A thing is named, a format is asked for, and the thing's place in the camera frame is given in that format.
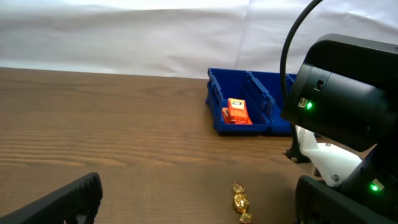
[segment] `white plastic part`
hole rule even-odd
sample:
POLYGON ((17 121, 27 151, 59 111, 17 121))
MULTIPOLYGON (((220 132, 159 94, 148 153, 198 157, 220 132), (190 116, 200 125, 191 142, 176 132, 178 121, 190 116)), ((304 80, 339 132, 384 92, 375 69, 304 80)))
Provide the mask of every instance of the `white plastic part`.
POLYGON ((311 159, 328 186, 339 186, 362 161, 356 154, 334 144, 317 143, 313 132, 296 128, 300 152, 311 159))

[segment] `gold candy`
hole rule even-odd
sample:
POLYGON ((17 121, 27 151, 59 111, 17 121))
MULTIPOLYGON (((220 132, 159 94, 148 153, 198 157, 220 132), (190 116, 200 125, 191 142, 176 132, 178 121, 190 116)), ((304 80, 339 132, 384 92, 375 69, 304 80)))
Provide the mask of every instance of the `gold candy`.
POLYGON ((234 182, 232 184, 232 188, 235 192, 234 195, 234 206, 236 211, 242 213, 241 217, 239 218, 239 222, 242 224, 250 224, 252 220, 252 215, 247 213, 247 209, 249 206, 248 196, 244 194, 244 187, 243 185, 234 182))

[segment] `green led indicator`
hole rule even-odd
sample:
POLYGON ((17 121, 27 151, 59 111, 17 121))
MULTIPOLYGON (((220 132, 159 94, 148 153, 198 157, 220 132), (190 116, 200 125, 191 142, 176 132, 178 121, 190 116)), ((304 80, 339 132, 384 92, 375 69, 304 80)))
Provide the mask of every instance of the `green led indicator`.
POLYGON ((379 191, 379 187, 376 186, 376 184, 371 184, 371 189, 372 189, 373 191, 379 191))
POLYGON ((309 110, 312 108, 312 106, 313 106, 312 103, 308 102, 307 105, 305 105, 305 109, 309 110))

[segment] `blue plastic container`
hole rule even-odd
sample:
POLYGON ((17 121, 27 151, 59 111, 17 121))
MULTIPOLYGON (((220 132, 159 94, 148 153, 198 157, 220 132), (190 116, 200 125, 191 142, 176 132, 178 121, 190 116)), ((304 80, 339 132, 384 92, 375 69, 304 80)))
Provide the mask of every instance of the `blue plastic container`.
MULTIPOLYGON (((272 134, 290 133, 289 123, 281 119, 283 105, 278 73, 249 72, 242 70, 208 69, 209 82, 206 103, 210 107, 214 128, 220 134, 272 134), (226 124, 221 115, 228 106, 228 98, 246 101, 253 125, 226 124)), ((288 90, 295 75, 287 75, 288 90)))

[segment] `blue bin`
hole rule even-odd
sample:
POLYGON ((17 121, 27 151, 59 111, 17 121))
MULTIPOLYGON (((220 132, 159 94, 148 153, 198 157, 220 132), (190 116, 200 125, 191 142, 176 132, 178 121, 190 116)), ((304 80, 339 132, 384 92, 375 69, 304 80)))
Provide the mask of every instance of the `blue bin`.
MULTIPOLYGON (((273 134, 290 133, 289 123, 280 118, 283 105, 278 73, 249 72, 242 70, 208 69, 209 82, 206 103, 210 107, 213 126, 220 134, 273 134), (246 101, 253 125, 226 124, 222 108, 228 106, 228 98, 246 101)), ((295 75, 287 75, 288 90, 295 75)))

